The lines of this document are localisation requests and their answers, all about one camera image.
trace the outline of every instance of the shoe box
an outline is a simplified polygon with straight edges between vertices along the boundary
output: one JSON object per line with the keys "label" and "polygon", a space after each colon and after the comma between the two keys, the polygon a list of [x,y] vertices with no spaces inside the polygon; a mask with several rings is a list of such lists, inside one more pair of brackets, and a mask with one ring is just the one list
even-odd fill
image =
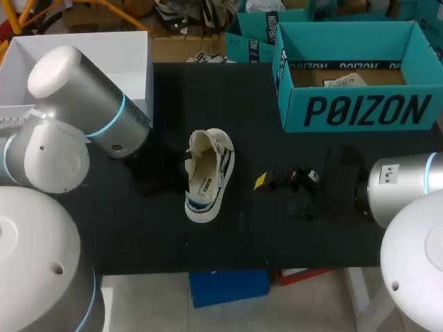
{"label": "shoe box", "polygon": [[[281,23],[272,71],[286,132],[430,129],[443,109],[443,66],[411,21]],[[350,73],[367,86],[325,86]]]}
{"label": "shoe box", "polygon": [[388,17],[395,21],[412,21],[417,11],[417,0],[392,0]]}
{"label": "shoe box", "polygon": [[238,10],[238,20],[244,37],[275,44],[278,22],[312,21],[314,0],[282,0],[286,10],[279,12],[247,12],[246,0]]}
{"label": "shoe box", "polygon": [[243,37],[237,19],[226,30],[225,38],[229,60],[234,62],[272,62],[274,46]]}
{"label": "shoe box", "polygon": [[415,20],[443,64],[443,1],[419,0]]}

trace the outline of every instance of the white table frame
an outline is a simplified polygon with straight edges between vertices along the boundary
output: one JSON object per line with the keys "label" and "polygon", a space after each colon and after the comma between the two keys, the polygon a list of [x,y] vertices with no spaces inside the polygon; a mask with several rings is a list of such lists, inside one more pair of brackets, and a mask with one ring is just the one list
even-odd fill
{"label": "white table frame", "polygon": [[346,268],[345,278],[354,307],[357,332],[376,332],[395,309],[388,290],[381,286],[371,300],[362,268]]}

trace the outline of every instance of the black table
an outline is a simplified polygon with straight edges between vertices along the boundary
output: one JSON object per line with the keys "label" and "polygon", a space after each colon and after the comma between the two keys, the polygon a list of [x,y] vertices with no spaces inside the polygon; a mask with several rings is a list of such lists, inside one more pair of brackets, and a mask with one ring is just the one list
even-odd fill
{"label": "black table", "polygon": [[377,266],[384,233],[377,223],[358,216],[340,222],[297,220],[288,214],[294,193],[254,192],[255,179],[264,170],[284,171],[294,164],[321,172],[346,145],[361,152],[368,169],[382,157],[443,146],[437,128],[284,133],[267,64],[156,64],[154,82],[154,126],[173,133],[183,149],[193,130],[223,129],[236,148],[235,170],[218,217],[198,224],[186,217],[184,193],[139,196],[127,169],[90,146],[84,185],[57,200],[74,218],[93,265],[104,275]]}

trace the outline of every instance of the white sneaker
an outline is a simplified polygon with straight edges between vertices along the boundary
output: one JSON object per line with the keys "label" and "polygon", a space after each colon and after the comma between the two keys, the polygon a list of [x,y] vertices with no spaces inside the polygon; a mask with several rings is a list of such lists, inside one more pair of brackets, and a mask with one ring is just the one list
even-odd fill
{"label": "white sneaker", "polygon": [[235,152],[227,133],[220,129],[196,130],[189,139],[191,158],[185,161],[189,175],[185,211],[196,223],[213,220],[233,173]]}

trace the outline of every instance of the white floor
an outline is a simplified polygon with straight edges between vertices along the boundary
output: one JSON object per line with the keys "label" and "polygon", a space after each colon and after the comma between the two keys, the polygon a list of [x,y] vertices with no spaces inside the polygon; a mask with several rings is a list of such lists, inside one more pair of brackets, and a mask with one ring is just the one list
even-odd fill
{"label": "white floor", "polygon": [[[243,301],[195,309],[187,273],[105,277],[104,332],[355,332],[343,271]],[[380,332],[405,331],[397,316]]]}

